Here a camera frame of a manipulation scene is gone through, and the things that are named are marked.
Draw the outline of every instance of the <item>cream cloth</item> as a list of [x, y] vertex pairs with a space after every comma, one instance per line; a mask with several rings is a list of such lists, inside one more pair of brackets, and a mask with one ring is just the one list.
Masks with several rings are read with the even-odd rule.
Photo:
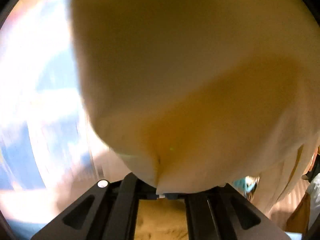
[[266, 210], [294, 187], [320, 131], [301, 0], [72, 0], [72, 17], [92, 125], [158, 193], [260, 175]]

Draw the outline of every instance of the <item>brown fabric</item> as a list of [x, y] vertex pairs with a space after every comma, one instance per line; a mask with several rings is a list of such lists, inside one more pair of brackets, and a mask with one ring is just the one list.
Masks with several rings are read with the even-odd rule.
[[305, 234], [308, 231], [310, 195], [305, 193], [301, 202], [289, 217], [285, 231]]

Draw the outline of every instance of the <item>triangular cutout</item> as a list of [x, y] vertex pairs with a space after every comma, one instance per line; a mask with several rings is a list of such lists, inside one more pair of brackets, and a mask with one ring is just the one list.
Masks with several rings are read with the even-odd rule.
[[253, 226], [260, 224], [261, 219], [238, 199], [232, 197], [230, 202], [236, 212], [242, 229], [248, 230]]
[[82, 201], [68, 215], [63, 218], [64, 224], [74, 229], [81, 229], [93, 201], [94, 196], [89, 195], [84, 201]]

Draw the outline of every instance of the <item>white round screw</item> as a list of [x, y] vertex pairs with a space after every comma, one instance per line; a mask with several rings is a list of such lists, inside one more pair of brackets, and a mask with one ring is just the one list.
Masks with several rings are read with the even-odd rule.
[[98, 187], [106, 187], [106, 186], [108, 186], [108, 182], [106, 180], [103, 179], [98, 182]]

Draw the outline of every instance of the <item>black metal frame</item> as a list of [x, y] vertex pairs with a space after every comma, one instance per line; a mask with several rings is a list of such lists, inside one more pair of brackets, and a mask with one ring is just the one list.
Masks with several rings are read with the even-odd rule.
[[[139, 200], [156, 200], [156, 189], [128, 174], [121, 182], [95, 184], [32, 240], [134, 239]], [[289, 237], [227, 184], [195, 194], [165, 194], [184, 199], [190, 240], [287, 240]]]

